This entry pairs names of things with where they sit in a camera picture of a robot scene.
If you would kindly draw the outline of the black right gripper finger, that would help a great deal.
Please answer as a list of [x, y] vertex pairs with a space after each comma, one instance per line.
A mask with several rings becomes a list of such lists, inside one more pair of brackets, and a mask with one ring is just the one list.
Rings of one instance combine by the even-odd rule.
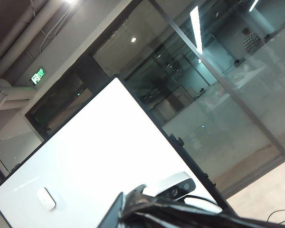
[[107, 211], [106, 215], [103, 217], [97, 228], [118, 228], [120, 214], [124, 207], [124, 194], [119, 193], [113, 204]]

